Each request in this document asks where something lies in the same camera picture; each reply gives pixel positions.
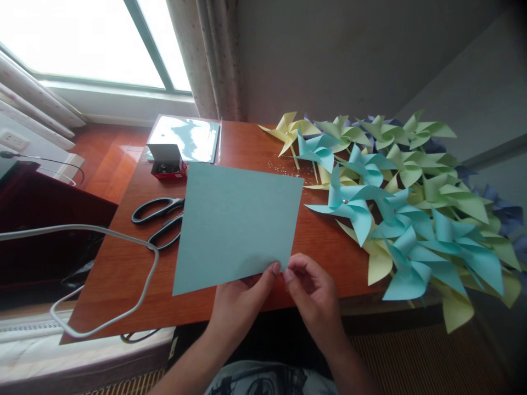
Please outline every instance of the electrical outlet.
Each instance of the electrical outlet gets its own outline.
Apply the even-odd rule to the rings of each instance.
[[[29,144],[29,140],[26,140],[19,134],[16,134],[9,129],[0,130],[0,144],[5,145],[17,152],[21,152]]]

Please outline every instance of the white cable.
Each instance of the white cable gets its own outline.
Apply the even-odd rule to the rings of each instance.
[[[39,169],[41,170],[47,170],[47,171],[51,171],[52,173],[55,173],[55,174],[58,174],[59,176],[61,177],[64,177],[64,178],[67,178],[69,181],[73,182],[73,186],[76,187],[77,186],[77,183],[75,181],[73,181],[71,178],[69,178],[68,176],[65,176],[59,172],[56,172],[55,170],[51,170],[51,169],[46,169],[45,167],[42,167],[42,166],[39,166],[38,167]]]
[[[97,332],[99,332],[99,331],[103,330],[104,328],[106,328],[108,325],[111,325],[111,324],[119,321],[120,319],[123,319],[124,317],[127,317],[130,314],[132,314],[133,312],[135,312],[139,308],[139,306],[143,303],[144,297],[146,296],[147,291],[148,291],[148,287],[150,285],[150,280],[152,279],[152,276],[154,275],[154,271],[155,271],[156,267],[158,266],[158,260],[159,260],[159,250],[158,250],[158,248],[155,245],[150,244],[150,243],[148,243],[146,241],[139,240],[139,239],[136,239],[136,238],[124,235],[122,233],[115,232],[115,231],[110,230],[110,229],[101,228],[101,227],[98,227],[98,226],[95,226],[95,225],[82,225],[82,224],[58,225],[58,226],[53,226],[53,227],[48,227],[48,228],[21,230],[19,232],[0,233],[0,241],[13,240],[13,239],[22,239],[22,238],[26,238],[26,237],[30,237],[30,236],[36,236],[36,235],[41,235],[41,234],[45,234],[45,233],[58,232],[59,230],[92,230],[94,232],[105,233],[107,235],[114,236],[114,237],[117,237],[119,239],[124,239],[124,240],[127,240],[127,241],[131,241],[131,242],[134,242],[134,243],[137,243],[137,244],[144,245],[148,249],[154,251],[154,263],[152,264],[152,269],[150,269],[150,273],[148,273],[147,279],[144,282],[143,292],[141,293],[141,296],[140,296],[139,300],[137,301],[137,304],[134,307],[132,307],[130,310],[128,310],[127,312],[122,313],[121,315],[118,315],[117,317],[109,320],[108,322],[102,324],[101,326],[98,326],[97,328],[95,328],[94,330],[91,330],[90,332],[77,332],[75,329],[73,329],[72,327],[68,326],[67,323],[65,323],[64,321],[62,321],[58,317],[58,315],[55,313],[55,309],[56,309],[56,307],[59,304],[64,302],[66,299],[68,299],[71,296],[75,295],[76,293],[80,292],[84,288],[84,286],[82,286],[79,289],[75,290],[74,292],[70,293],[69,295],[64,296],[62,299],[58,300],[54,305],[51,306],[51,309],[49,310],[49,313],[50,313],[51,317],[57,322],[57,324],[59,324],[62,327],[62,329],[64,329],[64,331],[68,335],[70,335],[72,337],[77,337],[77,338],[84,338],[84,337],[88,337],[88,336],[91,336],[93,334],[96,334]]]

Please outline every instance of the black cable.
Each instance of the black cable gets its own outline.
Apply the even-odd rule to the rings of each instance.
[[[79,169],[79,171],[81,172],[81,176],[82,176],[81,182],[79,182],[79,184],[77,186],[80,187],[82,185],[82,183],[84,182],[84,171],[80,167],[72,165],[71,163],[60,162],[60,161],[56,161],[56,160],[53,160],[53,159],[46,159],[46,158],[41,158],[41,157],[37,157],[37,156],[27,156],[27,155],[22,155],[22,154],[15,154],[15,153],[10,152],[10,151],[1,151],[0,152],[0,157],[2,157],[4,159],[11,159],[14,156],[23,156],[23,157],[28,157],[28,158],[32,158],[32,159],[47,160],[47,161],[50,161],[50,162],[62,163],[63,165],[76,167],[76,168]]]
[[[131,339],[130,339],[130,338],[135,334],[135,332],[132,332],[132,333],[126,335],[126,336],[125,336],[125,335],[120,335],[120,337],[121,337],[121,341],[122,341],[123,343],[126,343],[126,344],[134,344],[134,343],[139,343],[140,341],[143,341],[143,340],[145,340],[145,339],[148,339],[149,337],[151,337],[152,335],[155,335],[155,334],[156,334],[157,332],[159,332],[160,330],[161,330],[161,328],[156,329],[156,330],[154,330],[153,332],[147,334],[146,336],[143,336],[143,337],[141,337],[141,338],[139,338],[139,339],[136,339],[136,340],[131,340]]]

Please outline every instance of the fingernail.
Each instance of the fingernail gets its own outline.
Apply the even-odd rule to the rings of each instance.
[[[285,280],[285,283],[287,284],[287,283],[290,282],[292,279],[293,279],[293,273],[291,272],[291,270],[289,270],[289,269],[284,270],[284,280]]]
[[[274,262],[272,267],[274,275],[277,276],[280,273],[280,269],[282,269],[282,265],[279,262]]]

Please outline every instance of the power cord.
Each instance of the power cord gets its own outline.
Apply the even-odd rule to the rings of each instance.
[[[68,176],[65,176],[59,172],[56,172],[55,170],[51,170],[51,169],[48,169],[48,168],[45,168],[45,167],[42,167],[42,166],[39,166],[38,167],[40,170],[46,170],[46,171],[49,171],[49,172],[52,172],[52,173],[55,173],[55,174],[58,174],[59,176],[61,177],[64,177],[64,178],[67,178],[69,181],[73,182],[73,186],[76,187],[77,186],[77,183],[75,181],[73,181],[71,178],[69,178]]]
[[[95,226],[95,225],[83,225],[83,224],[58,225],[58,226],[47,227],[47,228],[37,228],[37,229],[29,229],[29,230],[20,230],[18,232],[0,233],[0,241],[14,240],[14,239],[23,239],[23,238],[26,238],[26,237],[37,236],[37,235],[46,234],[46,233],[54,233],[54,232],[58,232],[60,230],[92,230],[94,232],[101,232],[101,233],[104,233],[104,234],[107,234],[107,235],[110,235],[110,236],[117,237],[119,239],[123,239],[123,240],[127,240],[127,241],[131,241],[131,242],[134,242],[134,243],[137,243],[137,244],[144,245],[148,249],[154,251],[154,263],[152,264],[152,269],[150,269],[150,273],[148,273],[147,279],[144,282],[143,292],[141,293],[141,296],[139,297],[139,300],[137,301],[137,304],[134,307],[132,307],[130,310],[128,310],[127,312],[124,312],[121,315],[118,315],[117,317],[109,320],[108,322],[98,326],[97,328],[95,328],[95,329],[93,329],[93,330],[91,330],[89,332],[77,332],[75,329],[73,329],[72,327],[68,326],[68,324],[66,322],[62,321],[59,318],[59,316],[55,312],[55,309],[57,308],[57,306],[59,304],[64,302],[66,299],[69,299],[73,295],[79,293],[84,288],[84,286],[82,286],[82,287],[76,289],[75,291],[73,291],[72,293],[70,293],[69,295],[64,296],[62,299],[59,299],[56,303],[54,303],[51,306],[51,309],[49,310],[49,313],[50,313],[51,317],[55,320],[55,322],[57,322],[57,324],[59,324],[62,327],[62,329],[64,329],[64,331],[68,335],[70,335],[72,337],[77,337],[77,338],[84,338],[84,337],[89,337],[91,335],[96,334],[97,332],[103,330],[107,326],[109,326],[109,325],[111,325],[111,324],[123,319],[124,317],[129,316],[133,312],[135,312],[140,307],[140,305],[143,303],[144,298],[145,298],[145,296],[147,294],[147,291],[148,291],[148,287],[150,286],[150,281],[152,280],[152,276],[154,275],[154,271],[155,271],[156,267],[158,266],[159,250],[158,250],[158,248],[155,245],[150,244],[150,243],[148,243],[146,241],[143,241],[143,240],[139,240],[139,239],[136,239],[136,238],[124,235],[124,234],[119,233],[119,232],[115,232],[115,231],[110,230],[110,229],[105,229],[105,228],[98,227],[98,226]]]
[[[56,160],[53,160],[53,159],[46,159],[46,158],[42,158],[40,156],[31,156],[31,155],[22,155],[22,154],[15,154],[13,152],[10,152],[10,151],[0,151],[0,157],[4,158],[4,159],[11,159],[13,157],[28,157],[28,158],[33,158],[33,159],[40,159],[40,160],[47,160],[49,162],[55,162],[55,163],[61,163],[63,165],[68,165],[68,166],[73,166],[73,167],[76,167],[79,169],[79,171],[81,172],[81,176],[82,176],[82,179],[81,181],[79,182],[79,187],[82,185],[82,183],[84,182],[84,171],[76,166],[76,165],[72,165],[71,163],[66,163],[66,162],[60,162],[60,161],[56,161]]]

